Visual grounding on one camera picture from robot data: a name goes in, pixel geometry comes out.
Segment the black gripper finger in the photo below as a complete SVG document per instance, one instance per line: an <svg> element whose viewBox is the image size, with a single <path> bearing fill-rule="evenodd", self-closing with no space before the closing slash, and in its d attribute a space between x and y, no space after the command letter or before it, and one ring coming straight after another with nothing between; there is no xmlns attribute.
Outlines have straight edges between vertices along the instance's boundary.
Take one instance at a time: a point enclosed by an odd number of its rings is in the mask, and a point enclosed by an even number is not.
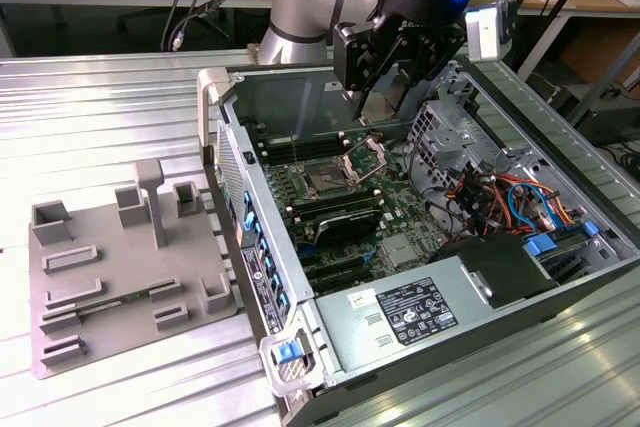
<svg viewBox="0 0 640 427"><path fill-rule="evenodd" d="M433 80L464 44L464 30L452 25L438 32L420 34L417 47L409 60L398 62L398 80L402 84L399 98L394 102L394 112L400 110L407 93L422 81Z"/></svg>
<svg viewBox="0 0 640 427"><path fill-rule="evenodd" d="M361 117L373 87L393 64L396 36L381 22L337 23L333 28L334 73L344 89L357 93L354 120Z"/></svg>

